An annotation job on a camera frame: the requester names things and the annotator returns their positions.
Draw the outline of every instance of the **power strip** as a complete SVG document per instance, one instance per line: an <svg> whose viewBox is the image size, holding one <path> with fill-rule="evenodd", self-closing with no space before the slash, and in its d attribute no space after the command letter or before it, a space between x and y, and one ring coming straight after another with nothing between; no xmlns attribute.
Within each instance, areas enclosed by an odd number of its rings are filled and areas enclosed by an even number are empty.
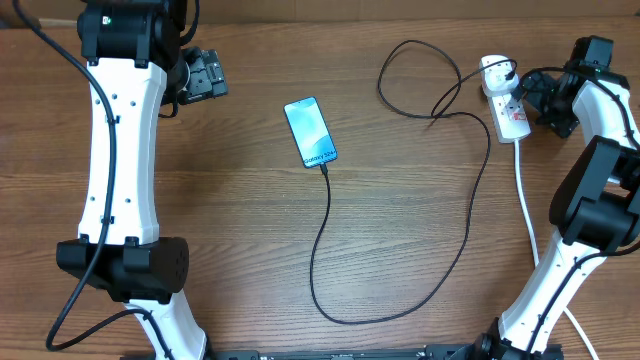
<svg viewBox="0 0 640 360"><path fill-rule="evenodd" d="M480 60L480 67L507 59L502 55L485 56ZM482 90L489 100L498 141L503 144L512 143L531 134L522 100L516 101L511 96L511 91L518 86L517 76L511 80L506 79L511 70L511 63L505 62L482 72Z"/></svg>

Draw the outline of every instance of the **black charging cable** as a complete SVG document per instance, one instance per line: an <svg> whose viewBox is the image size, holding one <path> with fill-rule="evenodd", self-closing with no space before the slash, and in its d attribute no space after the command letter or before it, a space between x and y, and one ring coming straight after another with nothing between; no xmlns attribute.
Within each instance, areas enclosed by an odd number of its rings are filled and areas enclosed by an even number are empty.
<svg viewBox="0 0 640 360"><path fill-rule="evenodd" d="M455 70L456 75L458 77L458 82L454 86L452 86L436 102L436 105L433 107L433 109L431 110L430 114L413 114L413 113L409 113L407 111L401 110L398 107L396 107L393 104L391 104L386 99L386 97L384 96L384 93L382 91L382 87L381 87L382 78L383 78L383 75L384 75L387 67L389 66L391 61L394 59L397 51L401 47L403 47L404 45L409 44L409 43L420 44L420 45L426 46L428 48L431 48L431 49L439 52L442 56L444 56L449 61L449 63L451 64L451 66ZM327 320L329 320L331 322L334 322L336 324L341 324L341 325L376 324L376 323L382 323L382 322L385 322L385 321L395 320L395 319L401 318L403 316L409 315L412 312L414 312L414 311L420 309L422 306L424 306L427 302L429 302L429 300L431 300L431 298L436 294L438 289L440 289L442 284L444 284L444 282L447 280L447 278L449 277L449 275L453 271L453 268L456 266L458 260L460 259L460 256L462 255L462 252L463 252L463 250L464 250L464 248L465 248L465 246L467 244L467 240L469 239L469 230L470 230L470 227L471 227L471 214L472 214L472 211L473 211L473 203L474 203L474 200L475 200L476 192L478 190L478 185L480 184L480 179L482 178L482 174L484 173L484 170L485 170L485 168L487 166L487 162L489 161L489 155L491 154L491 135L489 133L489 129L488 129L487 125L478 116L476 116L476 115L474 115L472 113L469 113L469 112L464 112L464 111L451 112L451 113L445 113L445 111L447 111L447 109L451 106L453 101L458 96L458 93L460 92L462 83L464 83L465 81L467 81L471 77L481 73L485 69L487 69L489 67L492 67L492 66L496 66L496 65L504 63L504 62L511 62L511 63L514 64L513 70L511 72L509 72L509 74L507 74L507 78L508 79L512 79L514 77L514 75L515 75L515 69L517 67L517 62L515 60L513 60L513 59L506 59L506 60L496 61L494 63L491 63L489 65L481 67L480 69L472 72L471 74L469 74L469 75L467 75L467 76L465 76L463 78L461 73L460 73L460 68L458 67L458 65L455 63L455 61L453 61L453 59L447 53L445 53L440 48L438 48L438 47L436 47L434 45L431 45L429 43L426 43L424 41L406 40L406 41L403 41L402 43L400 43L398 46L396 46L393 49L393 51L391 51L391 53L387 57L386 61L382 65L382 69L380 70L380 75L378 77L377 89L378 89L378 95L380 96L380 99L382 100L382 102L384 102L385 105L387 105L394 112L396 112L396 113L398 113L400 115L404 115L404 116L410 117L410 118L431 119L433 121L436 121L436 120L438 120L440 118L450 118L450 117L457 116L457 115L465 115L465 116L472 117L473 119L478 121L480 123L480 125L482 125L482 127L483 127L483 129L485 131L485 134L487 136L487 150L486 150L486 154L485 154L485 158L484 158L484 161L482 163L482 166L480 167L480 171L478 173L478 177L476 178L476 181L475 181L475 183L473 185L473 190L471 192L471 198L469 200L469 206L468 206L468 210L467 210L465 234L464 234L464 238L462 240L462 244L460 246L460 249L458 250L458 253L456 254L455 258L453 259L453 262L451 263L451 265L449 266L449 268L445 272L444 276L440 279L440 281L435 286L435 288L421 302L419 302L417 305L415 305L412 308L407 309L407 310L405 310L405 311L403 311L401 313L395 314L395 315L385 316L385 317L381 317L381 318L377 318L377 319L371 319L371 320L345 321L345 320L336 319L336 318L332 317L331 315L327 314L326 311L324 311L324 309L319 304L318 299L316 297L314 283L313 283L313 265L314 265L314 261L315 261L316 251L318 249L318 243L320 242L320 237L322 236L322 232L324 231L324 228L325 228L325 226L327 224L327 219L329 218L329 210L331 208L331 186L330 186L330 183L329 183L329 171L327 169L326 164L321 164L320 165L320 170L322 171L322 174L324 175L325 181L327 183L327 210L326 210L326 213L325 213L324 220L322 221L322 226L320 227L320 230L318 231L318 235L316 236L316 241L313 244L313 250L311 251L311 261L310 261L310 265L309 265L309 284L310 284L310 287L311 287L311 298L313 299L313 303L314 303L315 307L318 309L318 311L320 312L320 314L322 314ZM453 92L454 90L455 90L455 93L453 94L452 98L446 103L446 105L443 107L442 110L440 110L439 112L436 112L436 110L438 109L438 106L440 106L440 104L446 99L446 97L449 94L451 94L451 92Z"/></svg>
<svg viewBox="0 0 640 360"><path fill-rule="evenodd" d="M158 114L158 117L163 119L171 119L176 117L177 115L178 115L178 100L173 100L173 102L171 103L171 114L169 115Z"/></svg>
<svg viewBox="0 0 640 360"><path fill-rule="evenodd" d="M111 109L111 104L109 103L109 99L107 98L107 95L104 93L102 87L100 86L98 81L93 77L93 75L91 75L91 73L76 58L74 58L73 55L69 54L68 51L66 51L62 46L60 46L53 39L47 36L47 34L45 34L42 30L40 30L37 26L35 26L35 24L31 22L31 20L27 18L27 16L24 14L24 11L20 7L19 0L13 0L12 4L16 14L22 20L22 22L24 22L31 29L31 31L33 31L36 35L38 35L38 37L44 40L44 42L46 42L49 46L51 46L62 57L64 57L67 61L69 61L71 65L73 65L76 69L78 69L78 71L80 71L82 75L89 81L93 89L98 94L98 97L102 102L102 105L104 106L106 117L107 117L107 124L109 126L109 173L108 173L108 179L107 179L107 191L106 191L104 212L102 215L102 228L100 230L100 236L98 238L98 243L96 245L96 250L94 252L94 255L91 258L89 265L87 266L87 270L82 276L82 279L80 279L80 281L78 282L78 285L76 285L75 289L71 293L71 296L69 297L66 304L60 311L58 318L56 319L56 321L51 326L51 329L49 330L49 334L47 335L47 339L45 341L47 350L60 351L60 350L66 349L86 339L87 337L91 336L93 333L97 332L98 330L102 329L103 327L109 325L110 323L114 322L115 320L121 317L131 315L131 314L141 314L143 315L144 320L148 320L149 323L151 323L151 326L153 327L153 330L155 331L156 336L158 338L158 342L160 343L165 353L164 354L165 358L173 360L174 358L173 358L173 355L171 355L171 350L168 348L166 342L164 341L162 337L162 333L160 332L160 328L158 327L158 324L156 323L155 319L151 315L151 312L146 311L144 309L123 310L115 315L110 316L109 318L103 320L99 324L93 326L91 329L85 331L84 333L80 334L79 336L67 342L64 342L62 344L57 344L57 345L53 343L53 340L55 339L55 336L58 333L58 330L60 330L62 323L64 322L65 318L71 311L71 308L75 304L76 300L78 300L78 297L80 296L80 293L82 292L82 289L84 288L84 286L87 284L87 281L93 274L93 271L95 270L95 267L98 264L100 254L102 253L102 250L104 249L104 246L105 246L105 242L107 240L107 233L109 231L109 225L111 224L111 208L113 203L113 189L115 185L115 176L116 176L116 128L115 128L116 121L113 116L113 110Z"/></svg>
<svg viewBox="0 0 640 360"><path fill-rule="evenodd" d="M196 29L198 29L198 19L200 18L200 0L195 0L196 3L196 13L193 16L193 22L191 23L191 27L186 34L180 37L180 46L185 46L193 40L193 37L196 35Z"/></svg>

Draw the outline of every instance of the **plug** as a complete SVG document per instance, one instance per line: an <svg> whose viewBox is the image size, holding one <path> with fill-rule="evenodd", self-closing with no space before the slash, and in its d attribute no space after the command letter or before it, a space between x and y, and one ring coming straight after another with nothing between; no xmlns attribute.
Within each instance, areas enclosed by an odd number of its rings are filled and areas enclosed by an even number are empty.
<svg viewBox="0 0 640 360"><path fill-rule="evenodd" d="M520 86L516 86L515 89L513 89L513 91L511 92L511 96L516 100L516 101L520 101L522 100L522 98L524 97L524 89Z"/></svg>
<svg viewBox="0 0 640 360"><path fill-rule="evenodd" d="M488 55L480 59L480 68L495 62L507 60L503 55ZM518 86L518 76L511 62L503 62L482 71L482 90L488 97L502 96Z"/></svg>
<svg viewBox="0 0 640 360"><path fill-rule="evenodd" d="M485 56L480 60L480 67L505 59L507 58L502 55ZM522 100L511 95L511 91L518 87L518 82L518 75L510 62L494 65L482 72L482 90L489 98L489 108L498 141L503 144L512 143L531 134Z"/></svg>

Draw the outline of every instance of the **smartphone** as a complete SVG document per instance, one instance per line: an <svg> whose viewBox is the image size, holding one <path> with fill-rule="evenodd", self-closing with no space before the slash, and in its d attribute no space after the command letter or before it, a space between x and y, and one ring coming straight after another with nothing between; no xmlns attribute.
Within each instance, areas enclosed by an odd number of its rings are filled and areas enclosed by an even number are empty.
<svg viewBox="0 0 640 360"><path fill-rule="evenodd" d="M304 167L312 168L338 158L338 151L315 97L285 105L284 114Z"/></svg>

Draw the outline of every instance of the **white cable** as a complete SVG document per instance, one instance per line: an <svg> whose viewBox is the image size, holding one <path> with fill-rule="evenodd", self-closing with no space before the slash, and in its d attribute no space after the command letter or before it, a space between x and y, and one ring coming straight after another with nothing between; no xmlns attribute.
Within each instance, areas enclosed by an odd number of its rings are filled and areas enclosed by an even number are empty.
<svg viewBox="0 0 640 360"><path fill-rule="evenodd" d="M518 189L518 198L520 198L520 206L522 206L522 214L524 215L524 222L527 224L527 230L529 230L529 240L531 240L531 251L533 253L533 263L535 266L538 266L538 246L536 245L536 236L533 232L533 225L531 225L531 218L529 217L529 209L527 209L527 200L524 197L524 191L522 191L522 176L520 175L520 141L516 140L513 142L514 146L514 157L515 157L515 171L516 171L516 188ZM582 326L578 323L575 316L569 311L568 308L564 309L564 313L569 318L569 321L573 324L580 335L580 338L584 342L589 354L593 358L593 360L600 360L598 354L596 354L596 349L591 345L591 341L587 337L587 334L582 329Z"/></svg>

